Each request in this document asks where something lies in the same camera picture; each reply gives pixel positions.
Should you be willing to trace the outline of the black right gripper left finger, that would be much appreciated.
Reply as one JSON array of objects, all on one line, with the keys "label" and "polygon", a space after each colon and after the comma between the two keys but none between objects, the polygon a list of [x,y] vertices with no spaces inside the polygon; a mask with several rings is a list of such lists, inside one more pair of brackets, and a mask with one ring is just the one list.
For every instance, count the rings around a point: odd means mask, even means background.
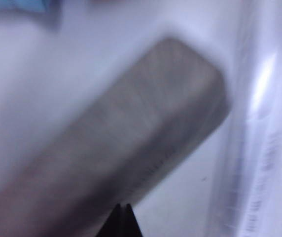
[{"label": "black right gripper left finger", "polygon": [[120,237],[122,235],[123,208],[117,204],[99,230],[99,237]]}]

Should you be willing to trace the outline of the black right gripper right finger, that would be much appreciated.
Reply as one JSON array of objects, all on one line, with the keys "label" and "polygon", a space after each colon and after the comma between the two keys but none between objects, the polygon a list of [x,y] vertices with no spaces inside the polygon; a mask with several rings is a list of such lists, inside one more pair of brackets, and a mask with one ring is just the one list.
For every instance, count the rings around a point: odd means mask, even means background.
[{"label": "black right gripper right finger", "polygon": [[124,236],[125,237],[143,237],[137,219],[134,215],[132,206],[126,205],[124,216]]}]

